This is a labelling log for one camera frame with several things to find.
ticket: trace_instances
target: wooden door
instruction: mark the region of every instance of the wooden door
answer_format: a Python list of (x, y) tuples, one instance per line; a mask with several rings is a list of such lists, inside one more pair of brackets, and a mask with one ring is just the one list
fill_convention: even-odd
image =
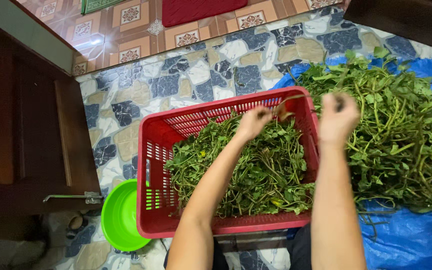
[(0, 216), (96, 209), (100, 194), (79, 83), (0, 30)]

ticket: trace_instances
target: door latch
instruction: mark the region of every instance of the door latch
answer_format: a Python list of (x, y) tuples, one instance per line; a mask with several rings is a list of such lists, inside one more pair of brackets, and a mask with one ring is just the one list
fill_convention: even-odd
[(101, 203), (103, 196), (98, 192), (85, 191), (84, 195), (48, 195), (44, 198), (43, 203), (47, 202), (50, 198), (64, 198), (64, 199), (86, 199), (86, 204)]

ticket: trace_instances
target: leafy green vegetable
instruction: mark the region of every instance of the leafy green vegetable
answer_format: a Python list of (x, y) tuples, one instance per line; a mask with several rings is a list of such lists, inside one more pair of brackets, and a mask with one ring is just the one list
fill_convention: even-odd
[(323, 94), (341, 91), (356, 99), (361, 120), (348, 140), (347, 156), (357, 203), (381, 198), (432, 212), (432, 78), (407, 71), (407, 61), (393, 74), (388, 65), (397, 63), (389, 51), (377, 47), (374, 55), (383, 58), (382, 67), (368, 66), (370, 60), (351, 51), (346, 64), (312, 63), (296, 85), (314, 97), (318, 113)]
[[(180, 209), (186, 207), (201, 177), (236, 133), (240, 117), (234, 112), (232, 116), (223, 122), (209, 119), (197, 137), (173, 145), (174, 158), (166, 162), (165, 169), (170, 170)], [(315, 184), (304, 181), (301, 135), (294, 128), (294, 119), (269, 122), (244, 147), (216, 214), (221, 218), (279, 211), (299, 214), (311, 208)]]

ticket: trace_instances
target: doormat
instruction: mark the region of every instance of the doormat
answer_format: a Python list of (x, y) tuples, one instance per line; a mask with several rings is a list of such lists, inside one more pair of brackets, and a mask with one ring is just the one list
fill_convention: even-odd
[(248, 0), (163, 0), (162, 23), (165, 28), (197, 21), (248, 4)]
[(81, 14), (88, 14), (115, 5), (124, 0), (82, 0)]

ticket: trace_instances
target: hand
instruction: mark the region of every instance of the hand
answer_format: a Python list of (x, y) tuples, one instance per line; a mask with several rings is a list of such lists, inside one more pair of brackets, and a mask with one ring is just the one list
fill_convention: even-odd
[[(337, 112), (338, 101), (343, 107)], [(354, 98), (346, 93), (322, 96), (322, 116), (319, 125), (319, 145), (321, 148), (336, 147), (344, 149), (348, 135), (360, 120), (360, 110)]]
[(250, 109), (244, 113), (234, 137), (247, 143), (258, 136), (271, 119), (273, 114), (267, 107), (259, 106)]

